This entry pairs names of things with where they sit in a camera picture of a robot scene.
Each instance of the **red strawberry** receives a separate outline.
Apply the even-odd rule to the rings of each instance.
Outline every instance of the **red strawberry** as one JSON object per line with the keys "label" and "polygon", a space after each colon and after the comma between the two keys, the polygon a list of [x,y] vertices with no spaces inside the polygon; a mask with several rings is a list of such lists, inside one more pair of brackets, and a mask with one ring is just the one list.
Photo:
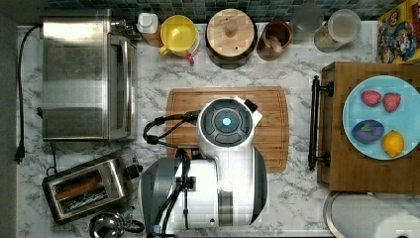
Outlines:
{"label": "red strawberry", "polygon": [[375,90],[366,90],[362,93],[362,102],[367,106],[376,106],[380,102],[380,93]]}
{"label": "red strawberry", "polygon": [[401,95],[399,93],[386,93],[383,96],[383,107],[388,112],[395,111],[401,102]]}

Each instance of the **wooden cutting board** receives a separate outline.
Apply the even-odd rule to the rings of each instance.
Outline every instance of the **wooden cutting board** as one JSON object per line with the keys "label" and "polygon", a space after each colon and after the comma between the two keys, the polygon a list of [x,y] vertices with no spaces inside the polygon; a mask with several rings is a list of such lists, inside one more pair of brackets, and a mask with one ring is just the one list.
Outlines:
{"label": "wooden cutting board", "polygon": [[[220,97],[250,99],[262,114],[256,129],[254,143],[261,152],[269,173],[281,173],[286,168],[289,142],[287,103],[281,87],[204,87],[175,88],[167,100],[166,116],[201,110],[210,101]],[[166,130],[178,121],[166,122]],[[175,145],[197,146],[195,126],[184,123],[166,137]],[[175,149],[168,148],[169,157],[174,157]]]}

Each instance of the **white marble surface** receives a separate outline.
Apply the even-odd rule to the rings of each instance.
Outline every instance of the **white marble surface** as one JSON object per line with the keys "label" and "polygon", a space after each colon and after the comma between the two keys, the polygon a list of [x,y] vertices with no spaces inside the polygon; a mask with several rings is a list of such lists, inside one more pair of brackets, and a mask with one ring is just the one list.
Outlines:
{"label": "white marble surface", "polygon": [[[259,33],[264,24],[259,24]],[[316,182],[316,173],[307,165],[311,104],[311,81],[322,67],[335,61],[374,61],[376,23],[364,22],[360,36],[335,53],[319,52],[313,44],[313,33],[296,35],[295,41],[274,61],[263,61],[256,52],[242,67],[222,69],[207,57],[204,25],[197,25],[201,46],[195,65],[174,56],[159,56],[158,49],[138,43],[138,81],[136,98],[139,103],[139,133],[158,116],[164,115],[169,92],[177,87],[282,86],[286,92],[290,124],[289,156],[286,170],[268,175],[268,203],[254,224],[243,227],[200,229],[188,236],[331,236],[322,208],[329,190]],[[20,41],[28,30],[19,30]],[[90,217],[63,226],[53,223],[50,209],[41,188],[46,169],[53,164],[48,143],[42,140],[42,120],[36,113],[42,107],[42,40],[39,32],[28,38],[24,52],[23,80],[25,97],[25,130],[27,157],[18,172],[18,234],[19,237],[88,237]],[[154,133],[161,133],[159,128]],[[146,168],[165,148],[150,146],[142,138],[129,143],[56,143],[58,170],[62,171],[86,161],[129,146],[136,151]]]}

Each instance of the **copper cup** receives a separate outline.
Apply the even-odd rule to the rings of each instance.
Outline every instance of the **copper cup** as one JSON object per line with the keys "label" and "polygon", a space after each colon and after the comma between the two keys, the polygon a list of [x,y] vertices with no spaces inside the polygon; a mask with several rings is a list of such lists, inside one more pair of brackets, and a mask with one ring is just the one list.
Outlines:
{"label": "copper cup", "polygon": [[293,39],[293,31],[283,21],[268,23],[257,44],[257,54],[263,60],[277,59]]}

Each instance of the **gray tile wall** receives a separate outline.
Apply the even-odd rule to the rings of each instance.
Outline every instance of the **gray tile wall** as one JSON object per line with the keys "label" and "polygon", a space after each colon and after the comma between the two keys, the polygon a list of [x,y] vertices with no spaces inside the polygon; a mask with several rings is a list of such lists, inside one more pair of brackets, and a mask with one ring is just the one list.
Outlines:
{"label": "gray tile wall", "polygon": [[[236,8],[246,12],[256,22],[269,22],[274,19],[289,21],[294,10],[304,0],[49,0],[50,8],[114,8],[127,17],[130,23],[136,22],[141,12],[155,13],[163,22],[167,17],[181,14],[194,23],[207,23],[218,11]],[[351,9],[362,20],[375,20],[394,8],[401,0],[315,0],[322,8],[326,18],[339,9]]]}

